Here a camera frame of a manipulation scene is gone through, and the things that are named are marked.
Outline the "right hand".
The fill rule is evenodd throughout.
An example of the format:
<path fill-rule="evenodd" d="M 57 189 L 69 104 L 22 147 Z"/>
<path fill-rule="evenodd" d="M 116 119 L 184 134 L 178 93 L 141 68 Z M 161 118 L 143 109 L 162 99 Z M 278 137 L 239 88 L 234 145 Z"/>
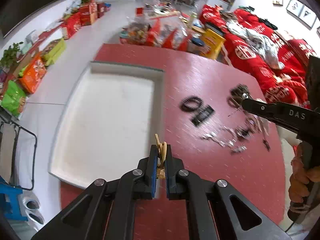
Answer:
<path fill-rule="evenodd" d="M 319 182 L 319 166 L 306 170 L 302 163 L 302 143 L 297 146 L 295 157 L 291 161 L 293 174 L 290 177 L 289 198 L 294 203 L 302 203 L 310 192 L 307 185 L 310 181 Z"/>

